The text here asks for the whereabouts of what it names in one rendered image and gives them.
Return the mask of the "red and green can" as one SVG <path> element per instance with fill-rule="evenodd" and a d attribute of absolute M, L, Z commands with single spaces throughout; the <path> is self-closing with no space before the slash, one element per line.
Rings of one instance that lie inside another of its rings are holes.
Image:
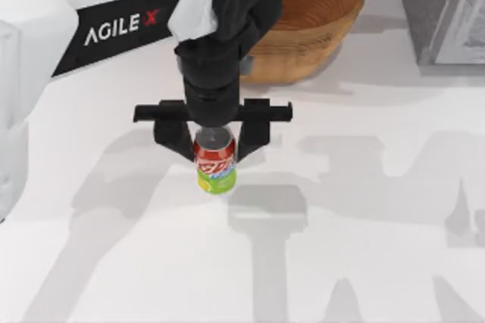
<path fill-rule="evenodd" d="M 197 184 L 206 193 L 222 194 L 236 183 L 236 141 L 228 126 L 201 127 L 194 139 Z"/>

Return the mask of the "woven wooden basket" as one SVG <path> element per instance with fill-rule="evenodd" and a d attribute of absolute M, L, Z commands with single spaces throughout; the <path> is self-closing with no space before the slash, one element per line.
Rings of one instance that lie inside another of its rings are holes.
<path fill-rule="evenodd" d="M 350 31 L 365 0 L 283 0 L 277 24 L 251 50 L 246 84 L 291 84 L 311 76 Z"/>

